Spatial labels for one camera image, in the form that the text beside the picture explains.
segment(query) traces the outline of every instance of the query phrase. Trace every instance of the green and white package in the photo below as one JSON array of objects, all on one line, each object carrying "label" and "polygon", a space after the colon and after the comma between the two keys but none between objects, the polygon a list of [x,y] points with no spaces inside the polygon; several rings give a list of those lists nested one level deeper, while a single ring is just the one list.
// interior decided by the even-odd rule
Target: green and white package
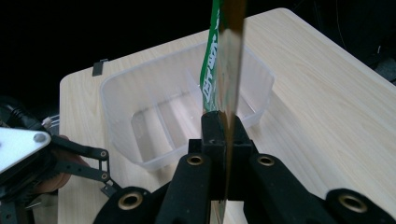
[{"label": "green and white package", "polygon": [[218,110],[216,87],[219,41],[219,4],[220,0],[213,0],[212,14],[210,19],[209,38],[200,76],[200,87],[203,94],[204,113]]}]

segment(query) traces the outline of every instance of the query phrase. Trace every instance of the cable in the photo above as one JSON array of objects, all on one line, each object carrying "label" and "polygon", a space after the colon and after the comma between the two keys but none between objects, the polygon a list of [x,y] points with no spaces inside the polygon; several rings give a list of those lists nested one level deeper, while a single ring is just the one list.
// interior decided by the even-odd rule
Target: cable
[{"label": "cable", "polygon": [[343,35],[341,34],[340,21],[339,21],[339,18],[338,18],[338,0],[335,0],[335,15],[336,15],[336,19],[337,19],[338,33],[340,34],[341,41],[343,42],[343,45],[344,45],[344,49],[347,50],[347,45],[344,42]]},{"label": "cable", "polygon": [[9,128],[9,126],[0,119],[0,127]]},{"label": "cable", "polygon": [[11,128],[23,128],[34,131],[46,131],[32,113],[24,105],[10,96],[0,95],[0,108],[8,112],[9,118],[5,123]]},{"label": "cable", "polygon": [[305,2],[305,0],[300,1],[292,10],[293,12],[296,12],[298,9],[300,9],[300,6]]}]

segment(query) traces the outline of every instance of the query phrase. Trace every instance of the translucent plastic bin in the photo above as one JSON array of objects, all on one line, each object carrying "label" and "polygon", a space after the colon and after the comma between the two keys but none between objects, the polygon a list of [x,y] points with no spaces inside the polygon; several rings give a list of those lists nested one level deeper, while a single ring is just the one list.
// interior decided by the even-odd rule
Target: translucent plastic bin
[{"label": "translucent plastic bin", "polygon": [[[132,67],[105,80],[101,97],[109,142],[147,170],[164,167],[201,138],[199,88],[206,43]],[[273,73],[245,47],[237,116],[244,127],[259,122],[269,104]]]}]

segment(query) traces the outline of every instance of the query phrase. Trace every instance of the light wood surface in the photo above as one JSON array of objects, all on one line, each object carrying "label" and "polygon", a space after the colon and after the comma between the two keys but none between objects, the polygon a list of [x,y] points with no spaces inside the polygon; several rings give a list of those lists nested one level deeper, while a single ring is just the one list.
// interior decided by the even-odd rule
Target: light wood surface
[{"label": "light wood surface", "polygon": [[[154,191],[176,165],[150,173],[107,142],[99,87],[117,72],[206,39],[207,31],[107,62],[99,77],[92,68],[65,77],[60,133],[108,149],[122,187]],[[330,189],[354,189],[396,217],[396,88],[287,9],[247,18],[245,42],[276,75],[267,111],[247,130],[259,151],[280,158],[321,198]],[[73,176],[59,192],[59,223],[92,223],[106,202],[102,186]],[[228,203],[225,223],[244,222],[242,204]]]}]

